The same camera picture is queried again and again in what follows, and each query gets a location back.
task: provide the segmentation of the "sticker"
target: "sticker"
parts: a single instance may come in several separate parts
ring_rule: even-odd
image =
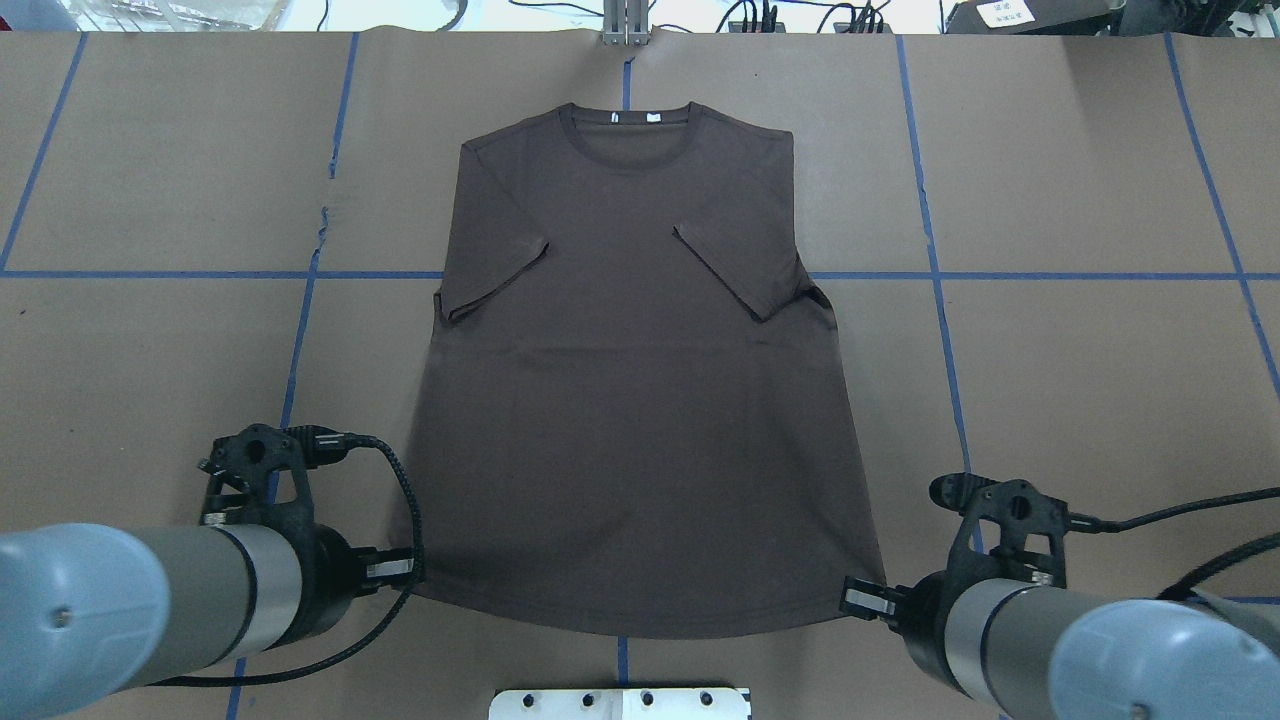
[[[1036,22],[1036,15],[1027,6],[1025,0],[1000,0],[978,5],[978,14],[987,27],[1010,27]]]

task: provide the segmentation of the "brown t-shirt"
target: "brown t-shirt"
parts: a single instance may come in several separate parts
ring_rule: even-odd
[[[420,594],[695,638],[883,580],[791,147],[698,104],[564,105],[462,146],[410,447]]]

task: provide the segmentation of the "cable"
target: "cable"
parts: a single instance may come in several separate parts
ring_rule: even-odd
[[[836,3],[835,5],[827,8],[827,13],[822,17],[822,22],[818,23],[818,29],[814,32],[822,32],[822,28],[827,26],[827,18],[841,8],[849,8],[849,24],[852,27],[854,22],[858,19],[858,8],[854,8],[850,3]]]
[[[467,14],[467,0],[458,0],[458,10],[453,13],[453,18],[443,26],[435,28],[435,32],[448,32],[458,27],[458,23],[462,22],[462,15],[465,14]]]
[[[413,495],[413,487],[408,482],[408,474],[404,471],[404,466],[401,465],[396,452],[389,445],[378,439],[374,436],[357,436],[351,433],[344,433],[343,438],[351,447],[370,447],[383,454],[387,462],[392,466],[392,471],[396,473],[396,480],[401,486],[401,492],[404,493],[404,502],[408,505],[410,525],[413,532],[413,577],[410,579],[404,589],[401,591],[399,597],[396,598],[396,603],[392,605],[387,615],[383,616],[381,621],[374,626],[372,630],[365,634],[355,643],[352,643],[347,650],[330,655],[329,657],[312,662],[311,665],[297,667],[294,670],[285,670],[283,673],[268,673],[265,675],[243,675],[241,678],[201,678],[196,675],[179,675],[177,678],[169,678],[168,680],[160,680],[159,683],[151,683],[152,685],[161,687],[177,687],[177,688],[232,688],[242,685],[266,685],[271,683],[283,683],[285,680],[296,680],[298,678],[305,678],[320,670],[333,667],[334,665],[347,660],[348,657],[356,655],[357,652],[369,647],[369,643],[378,639],[378,635],[383,634],[383,630],[392,624],[392,620],[399,615],[404,603],[408,602],[408,596],[413,592],[413,585],[422,580],[424,564],[426,551],[422,547],[422,510],[417,505],[417,496]]]
[[[596,18],[604,17],[604,13],[599,10],[593,10],[590,8],[575,5],[573,3],[525,3],[524,0],[507,0],[507,3],[511,3],[512,5],[518,5],[521,8],[573,8],[575,10],[581,10]]]
[[[1156,600],[1171,600],[1175,602],[1187,600],[1192,596],[1192,588],[1196,585],[1203,583],[1222,570],[1231,568],[1233,565],[1239,565],[1256,555],[1262,555],[1263,552],[1277,547],[1280,547],[1280,533],[1265,536],[1231,548],[1183,575],[1183,579],[1165,588],[1164,592],[1156,596]]]
[[[1125,530],[1132,530],[1134,528],[1140,528],[1142,525],[1148,525],[1151,523],[1166,520],[1187,512],[1194,512],[1197,510],[1239,505],[1242,502],[1253,502],[1256,500],[1270,500],[1272,497],[1280,497],[1280,487],[1224,495],[1221,497],[1211,497],[1208,500],[1197,500],[1196,502],[1175,505],[1174,507],[1166,507],[1165,510],[1157,510],[1129,520],[1100,520],[1092,515],[1071,512],[1068,529],[1074,533],[1087,534],[1123,533]]]
[[[730,5],[728,10],[724,10],[724,17],[721,18],[719,24],[716,26],[716,32],[719,32],[721,29],[724,28],[724,23],[728,22],[728,17],[733,14],[733,10],[736,10],[739,5],[742,5],[742,32],[746,32],[746,5],[751,5],[751,14],[754,15],[755,0],[737,0],[736,3]]]

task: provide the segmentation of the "black mount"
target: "black mount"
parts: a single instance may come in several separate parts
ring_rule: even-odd
[[[922,670],[964,692],[951,674],[943,644],[951,607],[960,594],[983,580],[1005,578],[1065,588],[1062,536],[1068,532],[1068,510],[1065,502],[1041,495],[1027,480],[998,483],[972,473],[934,479],[929,497],[940,507],[964,516],[946,570],[925,577],[914,588],[887,588],[846,578],[841,611],[863,620],[884,620],[906,641],[911,660]],[[986,553],[973,544],[982,520],[1000,527],[996,546]],[[1048,555],[1028,551],[1029,536],[1048,538]]]
[[[352,548],[333,528],[316,524],[307,469],[317,461],[317,436],[338,437],[328,428],[303,425],[279,430],[253,424],[239,434],[214,441],[209,457],[197,466],[209,474],[201,509],[202,525],[264,525],[293,546],[302,571],[302,597],[293,623],[271,647],[317,635],[347,611],[356,597],[408,582],[411,571],[374,575],[370,568],[412,557],[412,550]],[[337,455],[337,461],[346,451]],[[294,498],[275,502],[275,480],[288,470]]]

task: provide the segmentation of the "metal bracket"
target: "metal bracket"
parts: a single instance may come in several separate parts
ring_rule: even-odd
[[[489,720],[750,720],[746,688],[632,688],[504,691]]]
[[[605,45],[649,45],[649,0],[604,0]]]

